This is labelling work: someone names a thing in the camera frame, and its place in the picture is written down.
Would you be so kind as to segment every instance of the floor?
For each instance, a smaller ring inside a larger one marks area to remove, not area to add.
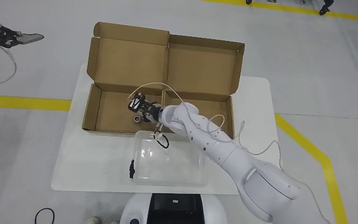
[[[298,6],[299,1],[278,2]],[[322,4],[312,0],[303,7],[319,9]],[[358,2],[337,1],[331,10],[358,14]],[[12,49],[18,72],[0,86],[0,95],[71,99],[97,21],[245,43],[242,75],[270,81],[275,112],[331,159],[347,218],[358,220],[356,21],[199,0],[7,1],[0,22],[45,39]],[[0,52],[1,76],[11,66]],[[55,210],[55,223],[83,223],[91,216],[104,224],[120,219],[131,194],[51,189],[66,118],[67,112],[0,109],[1,223],[32,222],[43,207]],[[335,223],[319,163],[277,131],[285,169],[310,185],[323,214]],[[261,223],[238,197],[219,198],[229,223]],[[50,223],[50,213],[40,219],[38,223]]]

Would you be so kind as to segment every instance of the white table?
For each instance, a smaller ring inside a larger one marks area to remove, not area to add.
[[[211,160],[209,183],[203,187],[135,185],[129,179],[134,136],[89,133],[81,129],[90,85],[93,82],[83,64],[58,153],[51,187],[54,190],[83,192],[238,194],[230,176]],[[252,152],[264,150],[277,140],[269,82],[264,78],[241,77],[233,95],[235,132],[242,120],[244,146]],[[258,158],[279,165],[279,151],[272,145]]]

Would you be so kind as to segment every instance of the open cardboard box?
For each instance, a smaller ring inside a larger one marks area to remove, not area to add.
[[[200,114],[225,116],[223,130],[234,137],[232,100],[241,73],[244,44],[171,35],[169,31],[99,22],[89,50],[87,73],[94,84],[82,128],[100,132],[136,133],[154,125],[135,124],[127,97],[137,87],[163,82],[196,105]],[[162,85],[140,90],[147,100],[179,104]],[[214,120],[219,125],[221,120]]]

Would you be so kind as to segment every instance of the yellow floor line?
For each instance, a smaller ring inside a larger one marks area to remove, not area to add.
[[[69,111],[70,106],[71,100],[0,96],[0,108]],[[335,172],[333,171],[332,163],[329,158],[279,114],[275,114],[275,118],[277,126],[321,164],[336,223],[347,224],[346,212],[338,188]]]
[[[340,190],[338,188],[335,172],[333,171],[333,166],[329,158],[279,114],[275,114],[275,118],[277,126],[280,127],[288,136],[290,136],[298,145],[304,148],[321,164],[323,175],[328,188],[329,198],[331,199],[333,213],[335,214],[336,223],[347,224],[348,220],[346,217],[345,208],[341,198]]]
[[[275,11],[283,11],[283,12],[292,12],[299,14],[307,14],[307,15],[319,15],[319,10],[314,10],[310,8],[301,8],[295,6],[283,6],[274,3],[263,3],[263,2],[253,2],[251,4],[246,4],[245,0],[203,0],[204,2],[214,2],[214,3],[222,3],[222,4],[234,4],[237,6],[245,6],[245,7],[253,7],[253,8],[263,8],[266,10],[275,10]],[[347,20],[358,20],[358,15],[348,14],[348,13],[340,13],[340,12],[327,12],[325,17],[333,17],[333,18],[344,18]]]
[[[0,108],[69,111],[71,100],[0,96]]]

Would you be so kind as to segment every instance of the clear plastic container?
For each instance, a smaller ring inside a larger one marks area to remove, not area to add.
[[[205,186],[208,157],[185,137],[164,133],[167,149],[153,138],[153,132],[138,131],[134,144],[134,176],[139,185]]]

